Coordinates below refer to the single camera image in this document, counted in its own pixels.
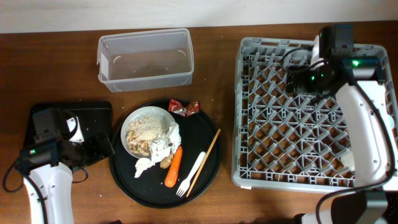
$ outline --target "brown wood surface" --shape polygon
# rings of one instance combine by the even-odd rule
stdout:
[[[113,126],[143,103],[161,98],[200,100],[202,109],[221,128],[223,158],[209,189],[182,207],[146,208],[126,197],[115,184],[105,159],[88,168],[90,178],[72,185],[76,223],[239,223],[292,218],[312,213],[320,194],[281,190],[244,190],[231,181],[234,124],[234,69],[244,37],[313,40],[326,24],[292,24],[191,28],[195,72],[191,85],[158,90],[111,93],[98,81],[96,54],[102,35],[138,30],[100,30],[0,35],[0,176],[18,156],[29,109],[53,101],[108,100]],[[354,24],[355,40],[387,49],[394,79],[398,77],[398,22]],[[13,172],[9,187],[19,184]],[[16,194],[0,190],[0,223],[29,223],[25,188]]]

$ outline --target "white fork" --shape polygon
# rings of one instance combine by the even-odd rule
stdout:
[[[197,170],[200,167],[200,164],[203,162],[203,159],[205,158],[206,152],[201,152],[195,161],[195,164],[193,165],[191,172],[189,173],[188,177],[181,183],[180,187],[177,190],[176,195],[179,197],[182,197],[185,192],[188,190],[190,184],[191,184],[191,179],[193,175],[197,172]]]

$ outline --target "wooden stick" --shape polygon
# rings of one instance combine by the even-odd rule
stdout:
[[[199,169],[198,169],[198,172],[197,172],[197,174],[196,174],[196,176],[195,176],[195,178],[194,178],[194,180],[193,180],[191,186],[189,187],[189,191],[188,191],[188,193],[187,193],[187,197],[188,197],[189,193],[191,193],[191,190],[192,190],[193,186],[195,185],[195,182],[197,181],[197,178],[199,177],[200,171],[201,171],[201,169],[203,168],[203,166],[205,165],[205,162],[206,162],[206,160],[207,160],[207,157],[209,156],[211,150],[213,149],[214,144],[216,143],[216,140],[217,140],[218,135],[220,134],[220,131],[221,131],[221,129],[219,129],[219,130],[217,131],[217,134],[216,134],[216,136],[214,137],[213,142],[211,143],[211,145],[210,145],[210,147],[209,147],[209,150],[207,150],[206,156],[205,156],[203,162],[200,164],[200,167],[199,167]]]

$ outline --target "orange carrot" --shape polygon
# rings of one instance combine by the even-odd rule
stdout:
[[[180,146],[178,147],[177,152],[175,152],[172,165],[170,166],[169,172],[164,180],[164,185],[166,185],[166,187],[174,187],[178,177],[178,169],[180,168],[181,157],[182,147]]]

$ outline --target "bowl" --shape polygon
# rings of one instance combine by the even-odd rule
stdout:
[[[143,108],[139,108],[133,111],[123,122],[122,129],[120,131],[120,138],[122,140],[122,145],[124,149],[130,153],[130,155],[140,159],[140,158],[150,158],[150,156],[143,156],[141,154],[136,154],[130,151],[129,146],[127,145],[126,137],[127,137],[127,129],[130,127],[129,124],[133,121],[137,121],[141,118],[145,118],[147,116],[158,116],[165,120],[167,127],[171,125],[171,123],[175,122],[173,116],[166,110],[159,108],[157,106],[145,106]]]

